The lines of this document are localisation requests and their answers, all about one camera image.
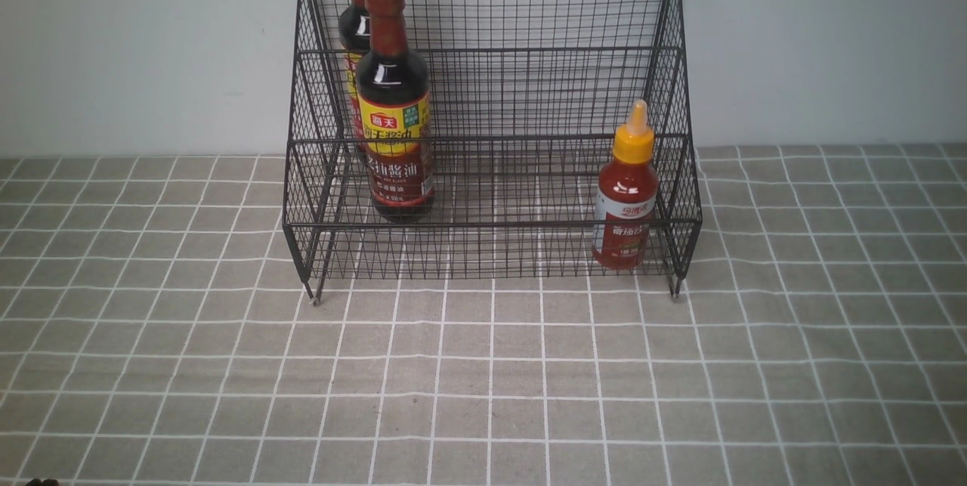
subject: dark glass bottle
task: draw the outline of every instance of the dark glass bottle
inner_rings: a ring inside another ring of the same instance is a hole
[[[406,45],[404,0],[366,0],[370,52],[360,59],[356,81],[366,138],[372,204],[398,224],[428,214],[433,203],[433,159],[429,137],[429,80],[426,63]]]
[[[339,14],[339,41],[346,50],[344,65],[346,69],[346,86],[349,90],[349,100],[352,103],[352,138],[363,138],[363,120],[360,116],[360,102],[356,91],[356,66],[363,55],[369,53],[369,12],[366,11],[366,0],[352,0],[348,8]],[[366,161],[366,146],[362,142],[356,143],[356,155],[360,161]]]

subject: red plastic bottle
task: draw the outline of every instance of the red plastic bottle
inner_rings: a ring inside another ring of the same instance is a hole
[[[614,160],[598,176],[595,220],[622,220],[595,225],[594,257],[609,269],[641,265],[648,241],[647,221],[655,210],[659,176],[652,169],[655,132],[648,127],[648,104],[635,101],[628,122],[614,135]]]

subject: gray checkered tablecloth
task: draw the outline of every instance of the gray checkered tablecloth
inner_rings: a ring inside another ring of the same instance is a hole
[[[0,159],[0,485],[967,483],[967,145],[699,150],[664,280],[333,280],[275,156]]]

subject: wire mesh shelf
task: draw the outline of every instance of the wire mesh shelf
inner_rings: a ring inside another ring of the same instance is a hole
[[[311,296],[329,278],[619,274],[592,258],[598,170],[649,103],[660,189],[636,272],[686,276],[702,224],[681,0],[407,0],[431,72],[435,201],[413,224],[370,206],[338,16],[299,0],[283,230]]]

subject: red label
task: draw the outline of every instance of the red label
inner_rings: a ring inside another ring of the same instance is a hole
[[[379,128],[400,127],[400,122],[397,121],[397,118],[394,118],[391,115],[383,114],[382,112],[370,114],[369,121],[372,122],[373,125],[376,125],[376,127],[379,127]]]
[[[360,111],[359,92],[356,90],[356,65],[360,56],[356,53],[346,53],[346,86],[349,90],[349,101],[353,107],[353,134],[356,138],[363,138],[363,112]]]
[[[429,148],[417,146],[402,155],[385,156],[369,149],[369,186],[380,203],[412,206],[433,193]]]
[[[601,254],[621,259],[638,258],[645,251],[645,231],[642,222],[650,217],[652,216],[649,214],[640,218],[635,224],[605,225],[604,238],[601,239]],[[604,220],[617,221],[621,218],[608,214]]]
[[[600,224],[595,227],[595,254],[612,268],[633,268],[645,252],[648,224],[655,214],[655,197],[641,203],[620,203],[600,190],[595,207],[595,220],[625,221],[624,224]]]

